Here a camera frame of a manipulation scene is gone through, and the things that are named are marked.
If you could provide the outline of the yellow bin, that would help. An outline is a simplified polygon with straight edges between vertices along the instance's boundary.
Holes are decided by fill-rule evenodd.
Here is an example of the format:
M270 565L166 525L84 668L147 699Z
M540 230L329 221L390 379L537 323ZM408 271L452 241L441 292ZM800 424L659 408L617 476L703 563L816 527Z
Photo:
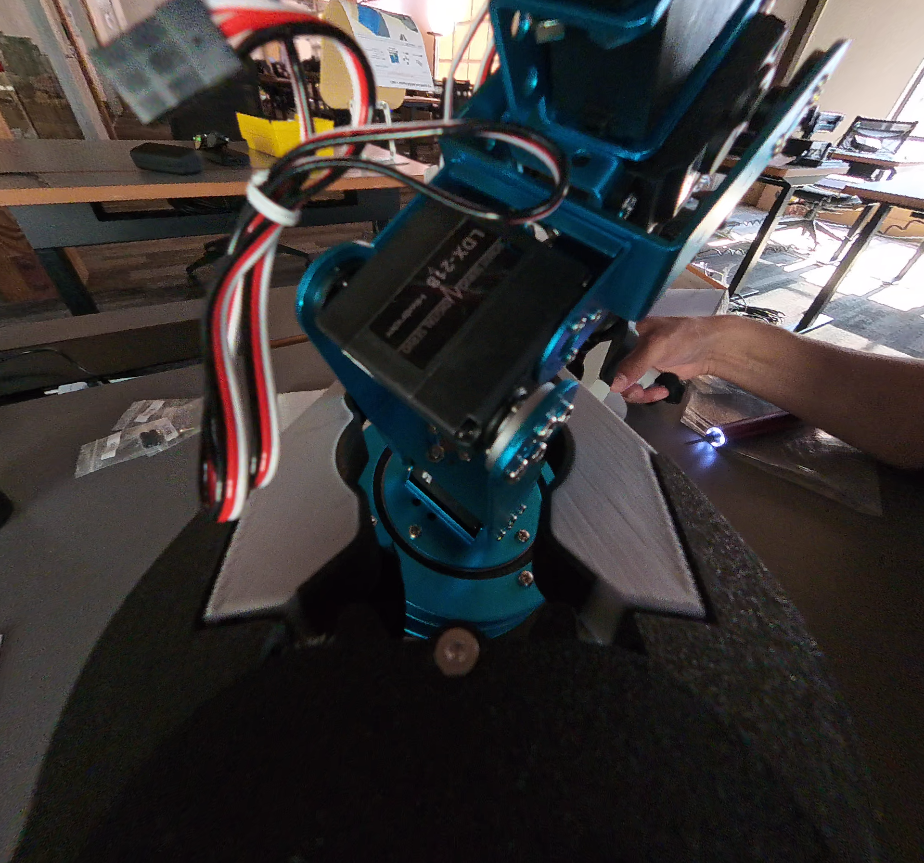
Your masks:
M271 120L261 116L236 113L242 140L252 151L283 157L304 141L303 128L297 118Z

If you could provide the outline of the grey square connector block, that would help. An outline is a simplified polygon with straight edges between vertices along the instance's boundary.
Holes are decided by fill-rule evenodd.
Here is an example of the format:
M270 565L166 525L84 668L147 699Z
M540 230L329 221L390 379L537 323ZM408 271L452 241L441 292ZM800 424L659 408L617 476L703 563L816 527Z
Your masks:
M168 0L89 58L145 125L243 67L202 0Z

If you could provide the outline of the black case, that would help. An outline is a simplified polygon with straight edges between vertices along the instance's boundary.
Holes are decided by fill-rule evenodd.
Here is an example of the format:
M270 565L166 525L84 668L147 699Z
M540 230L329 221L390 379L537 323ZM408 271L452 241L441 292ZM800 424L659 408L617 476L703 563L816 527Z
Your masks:
M128 152L139 169L170 176L193 176L202 173L202 156L195 149L162 141L142 142Z

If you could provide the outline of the person's right forearm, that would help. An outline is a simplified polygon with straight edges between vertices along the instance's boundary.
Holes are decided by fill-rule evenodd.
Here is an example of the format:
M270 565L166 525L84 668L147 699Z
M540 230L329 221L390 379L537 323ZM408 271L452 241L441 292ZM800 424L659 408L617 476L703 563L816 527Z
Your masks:
M884 464L923 466L923 362L735 316L708 321L708 371Z

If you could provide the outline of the blue toy robot arm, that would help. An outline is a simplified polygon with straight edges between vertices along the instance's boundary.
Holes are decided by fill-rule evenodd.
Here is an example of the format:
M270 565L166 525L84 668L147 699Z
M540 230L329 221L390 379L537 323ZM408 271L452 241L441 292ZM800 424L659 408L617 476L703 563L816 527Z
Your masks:
M301 323L370 422L359 487L406 634L499 636L589 594L552 538L565 368L603 322L646 315L846 53L775 87L770 6L490 0L498 65L441 145L442 199L303 279Z

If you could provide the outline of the wooden top desk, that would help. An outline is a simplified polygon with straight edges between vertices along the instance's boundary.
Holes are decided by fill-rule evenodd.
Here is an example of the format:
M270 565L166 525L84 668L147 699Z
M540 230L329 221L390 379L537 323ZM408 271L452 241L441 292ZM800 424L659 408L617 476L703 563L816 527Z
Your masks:
M741 294L741 286L761 259L770 243L770 236L782 222L785 210L795 196L797 185L815 184L826 176L833 176L834 169L839 165L837 161L831 161L815 168L795 167L791 164L770 165L758 176L759 183L776 187L778 194L727 287L730 297L737 297ZM874 235L878 233L891 210L920 212L923 209L920 180L905 180L898 177L886 182L872 182L854 176L845 176L843 180L845 185L842 193L845 196L860 199L861 214L858 222L850 229L843 241L843 246L846 248L844 255L802 318L792 327L794 333L806 334L831 321L831 318L825 314L828 304L833 300L843 280L855 267L867 245L872 242Z

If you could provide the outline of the white sign board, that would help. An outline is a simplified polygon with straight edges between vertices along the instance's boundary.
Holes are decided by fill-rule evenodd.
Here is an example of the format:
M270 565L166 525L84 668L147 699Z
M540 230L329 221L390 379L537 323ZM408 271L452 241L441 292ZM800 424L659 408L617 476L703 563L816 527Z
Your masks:
M379 103L395 110L409 90L434 92L423 32L413 18L339 0L329 0L322 16L352 37L364 52L372 67ZM321 42L320 65L322 100L333 109L346 109L352 97L346 62L328 39Z

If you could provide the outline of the black office chair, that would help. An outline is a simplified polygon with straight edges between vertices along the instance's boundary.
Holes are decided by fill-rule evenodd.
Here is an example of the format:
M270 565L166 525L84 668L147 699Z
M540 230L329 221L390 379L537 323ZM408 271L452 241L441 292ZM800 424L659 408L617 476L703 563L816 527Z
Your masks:
M807 155L819 156L824 164L845 163L843 175L860 183L887 182L895 176L922 173L922 138L916 134L917 126L914 121L857 117L838 142L815 142ZM796 226L816 237L823 214L861 210L863 201L845 195L834 183L820 181L799 187L795 205L803 210Z

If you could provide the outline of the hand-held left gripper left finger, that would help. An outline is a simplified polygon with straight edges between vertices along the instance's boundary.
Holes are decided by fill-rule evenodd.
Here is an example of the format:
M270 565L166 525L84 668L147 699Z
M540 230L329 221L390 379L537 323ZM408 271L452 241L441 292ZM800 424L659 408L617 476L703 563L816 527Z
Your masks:
M359 533L359 498L336 464L353 420L343 387L279 399L280 462L237 522L205 603L205 624L285 615L303 584Z

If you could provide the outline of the red screwdriver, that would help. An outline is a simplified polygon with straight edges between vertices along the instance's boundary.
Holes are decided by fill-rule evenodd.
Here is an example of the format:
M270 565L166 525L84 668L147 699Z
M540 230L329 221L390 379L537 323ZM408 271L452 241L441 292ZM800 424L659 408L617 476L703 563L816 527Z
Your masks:
M722 425L710 426L700 437L687 443L705 442L714 449L720 449L726 445L791 430L801 424L801 419L795 415L785 411L775 411L757 417L742 418Z

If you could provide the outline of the small black device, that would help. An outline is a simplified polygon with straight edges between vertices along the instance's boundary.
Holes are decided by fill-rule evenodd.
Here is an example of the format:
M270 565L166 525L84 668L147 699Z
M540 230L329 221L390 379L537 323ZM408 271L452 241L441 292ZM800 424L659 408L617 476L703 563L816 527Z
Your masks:
M250 166L248 153L235 150L231 147L228 137L219 132L200 133L195 135L192 141L194 149L209 163L235 168Z

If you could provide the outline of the large clear plastic bag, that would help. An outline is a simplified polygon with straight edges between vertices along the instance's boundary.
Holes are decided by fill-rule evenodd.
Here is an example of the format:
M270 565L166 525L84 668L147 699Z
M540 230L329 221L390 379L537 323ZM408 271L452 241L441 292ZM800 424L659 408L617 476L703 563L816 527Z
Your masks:
M689 384L682 423L697 434L742 418L757 417L779 407L723 380L707 376ZM875 463L864 453L802 422L799 427L720 449L692 444L709 456L735 458L768 474L866 515L883 512L881 484Z

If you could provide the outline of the small clear parts bag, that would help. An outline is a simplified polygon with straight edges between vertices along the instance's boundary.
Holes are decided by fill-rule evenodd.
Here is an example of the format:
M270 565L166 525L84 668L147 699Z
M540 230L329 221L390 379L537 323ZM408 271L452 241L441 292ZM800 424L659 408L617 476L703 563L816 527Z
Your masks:
M111 432L149 430L169 422L179 438L186 439L200 432L202 407L202 397L138 400L129 405Z
M179 418L158 418L118 430L80 447L74 476L86 477L114 464L166 452L200 431L199 422L181 421Z

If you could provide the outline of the person's right hand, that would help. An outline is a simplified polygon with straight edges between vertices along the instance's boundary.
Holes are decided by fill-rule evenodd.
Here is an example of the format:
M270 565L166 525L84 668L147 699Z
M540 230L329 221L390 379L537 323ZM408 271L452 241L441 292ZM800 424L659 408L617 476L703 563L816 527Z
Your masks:
M638 324L634 348L618 363L611 390L630 404L667 400L664 384L641 384L649 372L673 373L681 382L699 376L721 376L727 368L725 339L729 320L721 317L647 318Z

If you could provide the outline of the long grey table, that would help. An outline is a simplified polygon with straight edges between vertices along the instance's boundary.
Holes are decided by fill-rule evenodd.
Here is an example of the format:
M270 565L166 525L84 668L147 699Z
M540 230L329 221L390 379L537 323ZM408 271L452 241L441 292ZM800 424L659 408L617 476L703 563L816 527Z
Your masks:
M1 203L36 250L229 233L237 212L183 213L179 199L237 198L273 163L250 151L248 166L205 161L195 175L137 167L140 141L3 141Z

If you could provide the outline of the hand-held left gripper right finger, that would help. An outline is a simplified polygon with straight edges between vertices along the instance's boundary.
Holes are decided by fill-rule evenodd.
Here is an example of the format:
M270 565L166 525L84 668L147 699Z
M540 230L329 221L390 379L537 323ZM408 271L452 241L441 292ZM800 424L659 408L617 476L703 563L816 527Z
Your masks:
M653 448L579 385L566 424L575 451L552 492L552 538L590 572L582 622L628 611L707 617L653 465Z

